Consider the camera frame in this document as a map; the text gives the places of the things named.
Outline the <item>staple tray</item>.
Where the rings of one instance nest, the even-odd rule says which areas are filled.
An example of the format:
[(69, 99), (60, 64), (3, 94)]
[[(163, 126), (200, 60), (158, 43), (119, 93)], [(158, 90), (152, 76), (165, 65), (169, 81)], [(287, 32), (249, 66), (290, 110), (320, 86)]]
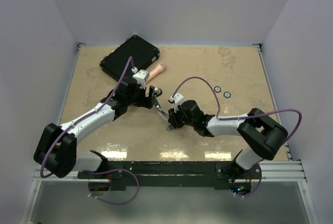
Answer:
[(166, 127), (167, 132), (170, 132), (170, 131), (172, 131), (173, 129), (174, 129), (174, 127), (173, 127), (172, 125), (168, 125), (168, 126)]

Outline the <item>blue white stapler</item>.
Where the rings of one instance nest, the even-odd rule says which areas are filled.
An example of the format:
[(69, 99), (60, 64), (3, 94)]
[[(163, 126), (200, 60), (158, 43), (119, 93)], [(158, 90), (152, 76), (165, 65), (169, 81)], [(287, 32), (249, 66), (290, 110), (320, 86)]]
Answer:
[(155, 109), (155, 111), (157, 112), (157, 114), (160, 117), (162, 117), (165, 121), (168, 121), (169, 115), (166, 111), (164, 111), (164, 109), (162, 109), (162, 107), (157, 99), (155, 99), (155, 101), (154, 101), (153, 108)]

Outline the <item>black stapler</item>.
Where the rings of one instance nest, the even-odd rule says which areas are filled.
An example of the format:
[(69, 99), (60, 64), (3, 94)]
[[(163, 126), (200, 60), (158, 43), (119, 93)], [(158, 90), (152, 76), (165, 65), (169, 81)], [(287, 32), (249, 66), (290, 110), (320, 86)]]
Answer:
[(163, 93), (163, 91), (162, 91), (161, 88), (158, 88), (158, 87), (155, 87), (155, 88), (154, 88), (154, 96), (155, 96), (155, 97), (159, 97), (159, 96), (161, 96), (162, 93)]

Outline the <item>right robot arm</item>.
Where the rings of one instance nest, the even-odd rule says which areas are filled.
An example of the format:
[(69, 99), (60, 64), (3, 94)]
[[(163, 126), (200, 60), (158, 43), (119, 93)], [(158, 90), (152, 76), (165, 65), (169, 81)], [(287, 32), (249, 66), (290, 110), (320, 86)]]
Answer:
[(272, 160), (287, 139), (288, 132), (278, 122), (258, 108), (240, 117), (218, 118), (203, 113), (194, 100), (169, 100), (174, 107), (168, 110), (168, 122), (173, 128), (190, 126), (203, 137), (241, 136), (248, 147), (240, 151), (223, 173), (243, 179), (250, 169), (262, 160)]

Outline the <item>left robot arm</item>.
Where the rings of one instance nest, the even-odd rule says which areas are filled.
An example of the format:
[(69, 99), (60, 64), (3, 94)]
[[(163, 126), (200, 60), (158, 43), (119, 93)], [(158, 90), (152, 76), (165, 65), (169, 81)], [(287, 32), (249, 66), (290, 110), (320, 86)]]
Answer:
[(47, 169), (58, 178), (73, 170), (89, 171), (95, 178), (105, 177), (107, 159), (96, 151), (78, 154), (78, 144), (100, 127), (125, 114), (128, 107), (151, 109), (155, 99), (153, 86), (146, 88), (132, 77), (123, 78), (118, 87), (82, 116), (61, 125), (48, 124), (35, 150), (34, 161), (41, 165), (41, 169)]

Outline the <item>pink cylindrical tube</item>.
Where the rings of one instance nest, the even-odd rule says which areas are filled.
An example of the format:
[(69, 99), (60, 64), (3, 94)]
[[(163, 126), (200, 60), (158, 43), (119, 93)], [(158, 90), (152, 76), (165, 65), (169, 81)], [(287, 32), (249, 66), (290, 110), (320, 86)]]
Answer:
[(162, 73), (165, 70), (165, 68), (166, 65), (164, 63), (159, 63), (153, 70), (149, 72), (149, 78), (147, 81), (151, 81), (158, 74)]

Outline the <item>black hard case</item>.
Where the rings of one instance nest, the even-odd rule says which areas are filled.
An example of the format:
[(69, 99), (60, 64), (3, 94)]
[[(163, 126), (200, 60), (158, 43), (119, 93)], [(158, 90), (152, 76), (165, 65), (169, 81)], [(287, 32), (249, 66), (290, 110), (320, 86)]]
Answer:
[(160, 49), (138, 35), (133, 35), (105, 56), (99, 66), (103, 72), (118, 81), (129, 57), (132, 57), (138, 70), (146, 70), (159, 59)]

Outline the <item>silver round disc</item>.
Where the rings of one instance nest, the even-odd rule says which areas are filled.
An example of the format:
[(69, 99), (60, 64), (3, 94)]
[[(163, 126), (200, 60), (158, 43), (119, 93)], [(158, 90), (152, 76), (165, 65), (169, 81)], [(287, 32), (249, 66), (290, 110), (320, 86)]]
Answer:
[(230, 97), (231, 97), (231, 93), (228, 92), (228, 91), (225, 91), (224, 94), (223, 94), (223, 96), (224, 96), (225, 98), (230, 98)]
[(216, 93), (220, 93), (220, 92), (222, 91), (222, 89), (221, 89), (220, 86), (215, 86), (215, 87), (214, 87), (214, 91), (215, 91)]

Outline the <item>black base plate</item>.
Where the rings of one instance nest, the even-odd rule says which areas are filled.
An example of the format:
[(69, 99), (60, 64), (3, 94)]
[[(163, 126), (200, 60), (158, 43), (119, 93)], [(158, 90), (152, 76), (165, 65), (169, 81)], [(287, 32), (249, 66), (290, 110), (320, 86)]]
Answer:
[(104, 182), (111, 191), (140, 186), (213, 188), (248, 193), (251, 183), (262, 178), (262, 171), (258, 164), (243, 170), (231, 161), (109, 161), (97, 172), (79, 172), (78, 178), (89, 180), (93, 189)]

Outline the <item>aluminium rail frame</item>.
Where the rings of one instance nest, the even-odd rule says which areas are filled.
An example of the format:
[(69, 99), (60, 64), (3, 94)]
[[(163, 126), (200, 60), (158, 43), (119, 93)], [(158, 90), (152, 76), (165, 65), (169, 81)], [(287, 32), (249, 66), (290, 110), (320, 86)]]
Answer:
[[(264, 87), (263, 98), (268, 103), (271, 108), (276, 106), (275, 98), (271, 85), (267, 76), (266, 67), (264, 65), (262, 56), (262, 45), (252, 44), (252, 45), (240, 45), (240, 46), (228, 46), (228, 45), (161, 45), (158, 46), (162, 56), (162, 61), (170, 62), (173, 56), (179, 57), (181, 52), (186, 51), (188, 54), (185, 55), (185, 59), (188, 60), (190, 57), (201, 58), (206, 52), (211, 54), (212, 60), (217, 61), (218, 56), (222, 58), (232, 58), (244, 59), (248, 58), (249, 61), (254, 61), (259, 63), (260, 67), (257, 69), (259, 75), (255, 79), (260, 80), (260, 85)], [(303, 164), (301, 161), (295, 161), (292, 159), (289, 145), (285, 144), (283, 151), (286, 152), (286, 161), (262, 161), (259, 166), (262, 171), (262, 178), (260, 180), (255, 180), (254, 182), (276, 182), (276, 183), (293, 183), (298, 184), (298, 190), (300, 192), (301, 202), (304, 206), (304, 211), (306, 213), (306, 219), (309, 223), (317, 223), (317, 216), (314, 210), (314, 206), (311, 197), (308, 195), (307, 190), (307, 178), (304, 172)], [(222, 162), (230, 161), (222, 157), (223, 152), (208, 152), (204, 161), (189, 161), (189, 162)], [(177, 158), (176, 155), (170, 154), (165, 158), (163, 162), (185, 162), (181, 158)], [(32, 186), (28, 196), (28, 202), (25, 206), (23, 216), (21, 217), (21, 223), (34, 223), (33, 212), (36, 206), (37, 198), (41, 191), (41, 186), (43, 182), (88, 182), (87, 179), (79, 179), (78, 173), (80, 171), (74, 170), (69, 172), (63, 178), (57, 178), (52, 175), (48, 178), (41, 178), (39, 176), (39, 171), (36, 170), (33, 175)]]

